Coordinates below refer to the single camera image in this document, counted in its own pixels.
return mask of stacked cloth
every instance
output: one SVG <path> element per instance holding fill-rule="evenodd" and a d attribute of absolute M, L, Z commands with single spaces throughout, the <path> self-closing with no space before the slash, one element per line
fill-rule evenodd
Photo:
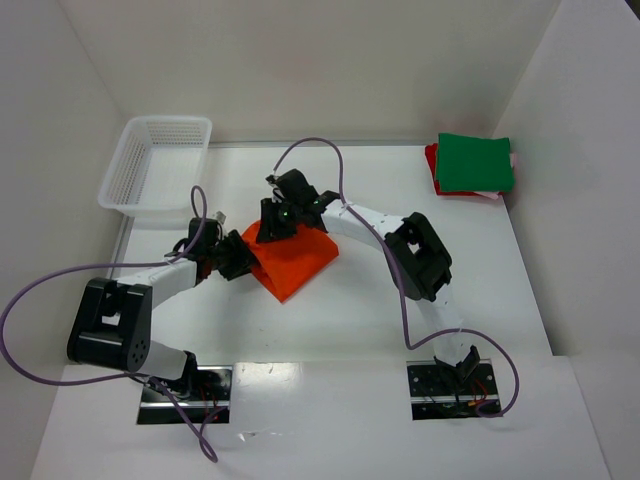
<path fill-rule="evenodd" d="M 438 195 L 509 192 L 515 184 L 508 138 L 441 133 L 425 149 Z"/>

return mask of white panel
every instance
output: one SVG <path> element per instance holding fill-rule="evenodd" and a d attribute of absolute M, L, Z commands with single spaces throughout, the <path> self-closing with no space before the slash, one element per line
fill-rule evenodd
<path fill-rule="evenodd" d="M 108 260 L 119 216 L 96 194 L 121 117 L 54 1 L 0 2 L 0 306 L 49 271 Z M 80 274 L 39 287 L 9 318 L 9 348 L 59 378 Z M 2 477 L 28 478 L 55 388 L 0 359 Z"/>
<path fill-rule="evenodd" d="M 519 155 L 506 201 L 552 346 L 581 354 L 587 406 L 625 480 L 640 471 L 639 45 L 623 0 L 565 0 L 495 133 Z"/>
<path fill-rule="evenodd" d="M 402 361 L 238 364 L 230 423 L 207 428 L 216 465 L 185 425 L 137 426 L 130 380 L 61 388 L 32 480 L 608 480 L 567 359 L 515 361 L 521 397 L 505 418 L 435 421 L 411 420 Z M 509 368 L 495 367 L 508 397 Z"/>
<path fill-rule="evenodd" d="M 215 140 L 489 135 L 558 0 L 61 0 L 120 108 Z"/>

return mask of white plastic basket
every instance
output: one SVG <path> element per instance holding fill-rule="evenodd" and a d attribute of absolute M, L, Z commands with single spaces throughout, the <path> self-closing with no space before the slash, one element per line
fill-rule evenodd
<path fill-rule="evenodd" d="M 130 217 L 187 209 L 210 137 L 211 121 L 204 117 L 132 118 L 113 154 L 98 203 Z"/>

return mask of green square cloth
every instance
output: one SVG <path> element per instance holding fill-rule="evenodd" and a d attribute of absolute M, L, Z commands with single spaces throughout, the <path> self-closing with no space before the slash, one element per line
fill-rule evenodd
<path fill-rule="evenodd" d="M 436 180 L 443 192 L 509 192 L 515 178 L 508 138 L 438 135 Z"/>

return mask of folded red cloth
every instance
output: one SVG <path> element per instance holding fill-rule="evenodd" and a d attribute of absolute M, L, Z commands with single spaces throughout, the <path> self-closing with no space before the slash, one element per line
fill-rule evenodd
<path fill-rule="evenodd" d="M 320 230 L 299 225 L 294 237 L 257 243 L 259 229 L 257 221 L 242 234 L 260 262 L 251 272 L 282 303 L 338 256 L 338 246 Z"/>
<path fill-rule="evenodd" d="M 427 145 L 424 147 L 424 154 L 427 157 L 427 163 L 429 164 L 429 170 L 431 170 L 431 178 L 433 178 L 433 188 L 436 191 L 436 195 L 455 195 L 456 197 L 475 197 L 480 196 L 474 192 L 443 192 L 440 190 L 440 182 L 436 180 L 436 163 L 438 161 L 438 144 Z"/>

